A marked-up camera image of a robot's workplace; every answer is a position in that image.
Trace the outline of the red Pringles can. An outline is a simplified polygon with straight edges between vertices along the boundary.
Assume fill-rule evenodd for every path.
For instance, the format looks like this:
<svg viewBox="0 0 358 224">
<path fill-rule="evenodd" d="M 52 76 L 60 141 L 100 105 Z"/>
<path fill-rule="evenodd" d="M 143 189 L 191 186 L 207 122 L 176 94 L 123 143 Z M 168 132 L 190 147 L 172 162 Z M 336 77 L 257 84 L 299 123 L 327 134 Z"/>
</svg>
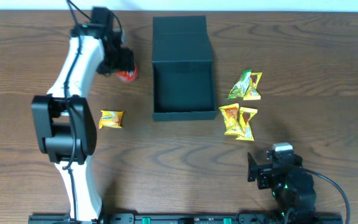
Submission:
<svg viewBox="0 0 358 224">
<path fill-rule="evenodd" d="M 138 68 L 135 65 L 132 71 L 120 71 L 116 72 L 116 76 L 123 82 L 130 83 L 137 78 Z"/>
</svg>

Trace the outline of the yellow biscuit packet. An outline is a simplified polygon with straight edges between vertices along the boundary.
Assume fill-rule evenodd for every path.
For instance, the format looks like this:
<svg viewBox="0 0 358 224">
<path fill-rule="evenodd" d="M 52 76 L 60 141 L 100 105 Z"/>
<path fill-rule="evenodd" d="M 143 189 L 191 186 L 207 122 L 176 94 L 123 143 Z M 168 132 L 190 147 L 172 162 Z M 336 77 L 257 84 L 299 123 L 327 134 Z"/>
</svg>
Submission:
<svg viewBox="0 0 358 224">
<path fill-rule="evenodd" d="M 123 111 L 108 111 L 101 110 L 101 118 L 99 120 L 99 129 L 107 128 L 122 128 L 121 121 L 124 115 Z"/>
</svg>

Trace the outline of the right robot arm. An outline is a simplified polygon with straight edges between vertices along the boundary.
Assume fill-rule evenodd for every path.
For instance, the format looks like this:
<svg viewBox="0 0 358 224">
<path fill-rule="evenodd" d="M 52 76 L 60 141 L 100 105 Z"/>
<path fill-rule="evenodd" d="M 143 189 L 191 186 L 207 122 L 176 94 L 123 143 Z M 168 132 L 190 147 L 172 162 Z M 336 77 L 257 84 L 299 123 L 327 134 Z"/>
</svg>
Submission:
<svg viewBox="0 0 358 224">
<path fill-rule="evenodd" d="M 302 157 L 287 142 L 276 143 L 267 151 L 269 164 L 258 165 L 247 154 L 248 182 L 260 190 L 270 189 L 279 206 L 276 219 L 282 223 L 310 223 L 315 213 L 316 192 L 313 177 L 302 171 Z"/>
</svg>

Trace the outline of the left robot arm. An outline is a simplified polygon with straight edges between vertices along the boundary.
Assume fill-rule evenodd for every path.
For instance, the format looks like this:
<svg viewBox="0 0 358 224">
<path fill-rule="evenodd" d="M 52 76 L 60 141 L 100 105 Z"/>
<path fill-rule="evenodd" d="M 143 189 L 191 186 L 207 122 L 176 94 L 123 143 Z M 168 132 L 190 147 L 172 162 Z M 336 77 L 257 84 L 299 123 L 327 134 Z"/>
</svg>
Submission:
<svg viewBox="0 0 358 224">
<path fill-rule="evenodd" d="M 104 211 L 92 171 L 97 130 L 87 97 L 94 76 L 117 75 L 122 81 L 137 78 L 134 53 L 124 45 L 125 34 L 115 13 L 92 8 L 87 23 L 75 22 L 61 72 L 46 95 L 31 104 L 37 142 L 58 169 L 70 201 L 66 215 L 31 215 L 29 223 L 116 223 Z"/>
</svg>

